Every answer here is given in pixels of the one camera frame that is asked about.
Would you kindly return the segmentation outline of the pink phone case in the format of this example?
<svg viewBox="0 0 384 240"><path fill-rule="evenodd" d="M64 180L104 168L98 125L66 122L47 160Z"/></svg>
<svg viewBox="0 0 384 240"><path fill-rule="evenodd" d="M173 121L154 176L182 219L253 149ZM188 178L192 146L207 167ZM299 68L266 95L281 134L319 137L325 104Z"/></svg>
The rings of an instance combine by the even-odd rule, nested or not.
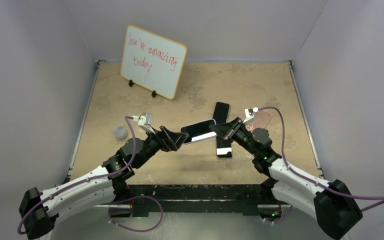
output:
<svg viewBox="0 0 384 240"><path fill-rule="evenodd" d="M272 115L269 112L259 110L255 114L254 120L250 124L245 125L245 127L250 132L253 132L255 129L265 129L271 118Z"/></svg>

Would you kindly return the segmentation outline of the black smartphone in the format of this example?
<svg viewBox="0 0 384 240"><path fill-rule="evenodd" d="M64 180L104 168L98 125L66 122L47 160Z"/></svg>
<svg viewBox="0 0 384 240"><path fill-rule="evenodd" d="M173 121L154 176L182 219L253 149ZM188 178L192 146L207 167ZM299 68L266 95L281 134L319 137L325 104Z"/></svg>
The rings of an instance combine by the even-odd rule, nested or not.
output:
<svg viewBox="0 0 384 240"><path fill-rule="evenodd" d="M221 137L216 137L216 156L219 159L228 159L233 156L232 144L223 140Z"/></svg>

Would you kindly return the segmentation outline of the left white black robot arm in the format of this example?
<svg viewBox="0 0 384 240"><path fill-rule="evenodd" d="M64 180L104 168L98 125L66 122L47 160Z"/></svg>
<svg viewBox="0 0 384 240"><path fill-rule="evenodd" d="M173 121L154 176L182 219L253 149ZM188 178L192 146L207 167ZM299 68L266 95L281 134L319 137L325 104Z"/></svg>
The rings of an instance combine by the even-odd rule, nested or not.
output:
<svg viewBox="0 0 384 240"><path fill-rule="evenodd" d="M18 208L21 216L18 234L26 235L29 240L46 235L55 227L59 212L75 202L93 196L106 203L106 189L110 190L110 202L126 203L129 199L126 181L135 174L133 170L158 151L178 151L189 137L188 133L173 132L165 126L146 135L144 140L132 136L108 160L81 177L43 191L36 187L27 190Z"/></svg>

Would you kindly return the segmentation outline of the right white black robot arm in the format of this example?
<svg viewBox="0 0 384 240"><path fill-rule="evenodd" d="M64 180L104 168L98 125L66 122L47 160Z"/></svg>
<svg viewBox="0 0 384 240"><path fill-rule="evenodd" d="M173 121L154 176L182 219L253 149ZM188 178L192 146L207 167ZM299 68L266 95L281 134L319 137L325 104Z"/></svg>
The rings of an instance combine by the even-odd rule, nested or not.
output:
<svg viewBox="0 0 384 240"><path fill-rule="evenodd" d="M279 200L291 204L315 219L334 240L340 240L363 218L362 210L349 197L351 193L345 183L329 182L286 163L273 150L268 130L256 128L250 132L239 117L209 128L223 140L243 147L253 156L255 169L274 181L260 191L264 202L272 204Z"/></svg>

